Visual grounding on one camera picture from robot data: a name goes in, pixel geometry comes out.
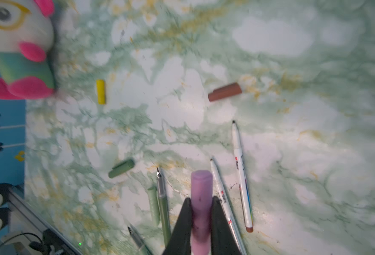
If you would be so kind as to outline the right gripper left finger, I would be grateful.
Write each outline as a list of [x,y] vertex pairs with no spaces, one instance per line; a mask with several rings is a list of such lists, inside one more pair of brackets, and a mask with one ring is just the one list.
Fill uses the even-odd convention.
[[191,254],[192,211],[191,199],[186,198],[163,255]]

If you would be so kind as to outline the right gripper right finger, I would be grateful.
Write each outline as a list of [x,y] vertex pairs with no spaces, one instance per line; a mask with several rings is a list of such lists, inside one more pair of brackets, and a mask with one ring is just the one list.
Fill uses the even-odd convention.
[[216,196],[211,206],[211,254],[242,255],[231,233],[221,200]]

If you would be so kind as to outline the white pen brown end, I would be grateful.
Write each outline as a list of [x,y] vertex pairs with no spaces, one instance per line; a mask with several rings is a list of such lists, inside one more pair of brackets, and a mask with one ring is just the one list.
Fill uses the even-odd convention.
[[238,172],[238,184],[239,184],[239,189],[240,189],[245,228],[248,233],[252,233],[253,232],[252,206],[251,206],[251,200],[250,200],[249,189],[248,189],[248,184],[247,184],[247,178],[245,174],[245,165],[244,165],[244,160],[243,160],[241,139],[240,139],[239,130],[235,121],[232,121],[232,139],[233,139],[234,159],[235,159],[236,169]]

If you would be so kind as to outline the brown pen cap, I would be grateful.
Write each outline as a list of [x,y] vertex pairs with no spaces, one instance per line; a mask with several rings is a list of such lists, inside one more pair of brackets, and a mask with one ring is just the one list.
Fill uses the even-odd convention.
[[242,88],[235,82],[230,85],[215,89],[213,92],[208,94],[209,102],[215,102],[224,98],[233,97],[242,93]]

